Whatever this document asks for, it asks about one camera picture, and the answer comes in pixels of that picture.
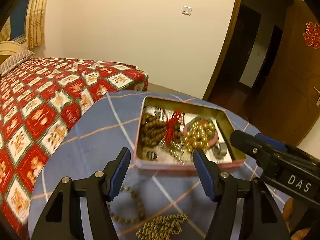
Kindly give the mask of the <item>person's hand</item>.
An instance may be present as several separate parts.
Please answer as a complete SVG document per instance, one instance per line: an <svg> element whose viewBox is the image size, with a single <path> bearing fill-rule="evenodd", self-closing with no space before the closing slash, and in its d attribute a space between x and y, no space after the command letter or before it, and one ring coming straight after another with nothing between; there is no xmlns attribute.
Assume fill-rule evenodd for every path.
<svg viewBox="0 0 320 240"><path fill-rule="evenodd" d="M319 210L290 198L284 205L282 216L291 239L319 239Z"/></svg>

